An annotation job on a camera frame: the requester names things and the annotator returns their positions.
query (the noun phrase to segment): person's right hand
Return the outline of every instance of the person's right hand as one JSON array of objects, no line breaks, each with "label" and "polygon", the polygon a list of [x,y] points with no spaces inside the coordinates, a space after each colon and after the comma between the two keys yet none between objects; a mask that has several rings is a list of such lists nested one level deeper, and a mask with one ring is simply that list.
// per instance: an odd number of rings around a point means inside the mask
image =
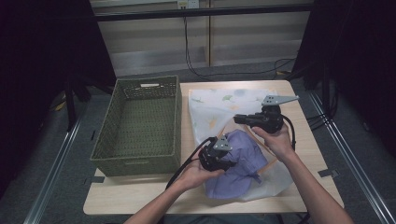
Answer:
[{"label": "person's right hand", "polygon": [[282,129],[277,133],[268,133],[260,127],[253,127],[251,130],[265,140],[265,145],[275,153],[280,161],[294,152],[291,147],[289,127],[286,124],[283,124]]}]

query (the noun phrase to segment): human hand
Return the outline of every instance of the human hand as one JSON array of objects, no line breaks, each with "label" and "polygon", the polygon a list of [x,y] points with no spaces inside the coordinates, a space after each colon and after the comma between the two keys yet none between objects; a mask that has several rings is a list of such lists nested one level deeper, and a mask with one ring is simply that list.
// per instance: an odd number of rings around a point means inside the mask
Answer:
[{"label": "human hand", "polygon": [[253,127],[251,130],[264,139],[265,145],[268,146],[283,161],[294,150],[291,147],[289,127],[283,124],[282,129],[277,133],[268,133],[260,127]]},{"label": "human hand", "polygon": [[200,150],[192,157],[192,162],[184,169],[180,178],[175,182],[184,190],[195,189],[202,185],[207,179],[224,174],[223,170],[207,171],[200,163],[198,154]]}]

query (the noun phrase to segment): metal rail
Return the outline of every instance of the metal rail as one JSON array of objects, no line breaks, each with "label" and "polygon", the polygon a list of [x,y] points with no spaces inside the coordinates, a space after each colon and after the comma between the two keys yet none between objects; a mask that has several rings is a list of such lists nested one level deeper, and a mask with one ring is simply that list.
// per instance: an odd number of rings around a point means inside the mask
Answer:
[{"label": "metal rail", "polygon": [[194,9],[175,9],[160,11],[143,12],[122,12],[122,13],[97,13],[90,17],[65,17],[48,18],[51,22],[94,22],[94,21],[131,21],[182,17],[202,17],[202,16],[222,16],[222,15],[241,15],[241,14],[261,14],[261,13],[280,13],[280,12],[302,12],[311,11],[314,4],[294,4],[277,5],[265,7],[209,7]]},{"label": "metal rail", "polygon": [[56,156],[52,167],[49,170],[49,174],[47,175],[46,180],[44,181],[43,186],[41,187],[38,196],[35,198],[35,201],[24,220],[23,224],[38,224],[40,223],[40,219],[42,218],[45,208],[50,200],[50,196],[55,187],[56,181],[60,175],[62,167],[64,166],[64,162],[66,161],[67,154],[70,150],[70,147],[73,145],[74,139],[78,133],[78,128],[81,123],[82,118],[84,117],[85,111],[87,109],[87,105],[85,104],[82,108],[82,112],[78,117],[78,120],[72,130],[67,133],[64,138],[64,142],[62,143],[61,149]]},{"label": "metal rail", "polygon": [[[319,97],[315,93],[311,93],[310,97],[319,114],[323,114],[324,111],[321,107],[321,101]],[[330,135],[332,136],[335,144],[338,146],[338,149],[343,155],[346,164],[348,165],[349,169],[352,171],[352,174],[355,176],[356,180],[361,186],[361,189],[366,195],[368,201],[370,202],[371,206],[374,208],[376,214],[381,220],[381,223],[396,223],[395,218],[388,209],[388,206],[384,202],[379,192],[376,190],[370,178],[364,172],[361,164],[359,163],[358,159],[356,159],[355,155],[347,144],[347,141],[338,130],[335,123],[331,119],[329,120],[329,118],[327,118],[326,116],[321,117],[323,119],[323,122],[326,122],[325,124],[327,129],[329,130]]]}]

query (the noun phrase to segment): person's left hand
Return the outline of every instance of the person's left hand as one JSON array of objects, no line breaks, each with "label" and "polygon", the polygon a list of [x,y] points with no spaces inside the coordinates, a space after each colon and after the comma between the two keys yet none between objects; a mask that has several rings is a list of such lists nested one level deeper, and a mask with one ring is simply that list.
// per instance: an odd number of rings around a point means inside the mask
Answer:
[{"label": "person's left hand", "polygon": [[181,185],[184,190],[194,189],[202,185],[207,179],[224,174],[223,170],[207,171],[198,160],[198,154],[195,153],[192,162],[184,169],[183,174],[175,182]]}]

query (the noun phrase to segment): wooden table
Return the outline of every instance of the wooden table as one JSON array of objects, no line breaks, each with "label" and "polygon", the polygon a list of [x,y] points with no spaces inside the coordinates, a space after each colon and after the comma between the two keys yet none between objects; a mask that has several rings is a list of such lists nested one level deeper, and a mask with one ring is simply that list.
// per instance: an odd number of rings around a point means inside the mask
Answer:
[{"label": "wooden table", "polygon": [[[193,89],[267,89],[276,90],[279,95],[295,95],[288,81],[237,81],[181,83],[182,122],[181,160],[186,160],[195,149],[188,110],[189,90]],[[296,152],[334,199],[344,206],[330,176],[321,178],[318,171],[327,169],[315,138],[306,122],[304,113],[294,101],[281,106],[282,114],[289,117],[296,131]],[[104,176],[99,170],[95,176]],[[140,175],[106,177],[104,183],[92,183],[84,204],[88,215],[134,214],[146,203],[164,191],[172,175]],[[262,214],[306,212],[304,202],[294,184],[275,197],[247,203],[232,200],[213,200],[205,196],[199,187],[185,192],[168,210],[168,214]]]}]

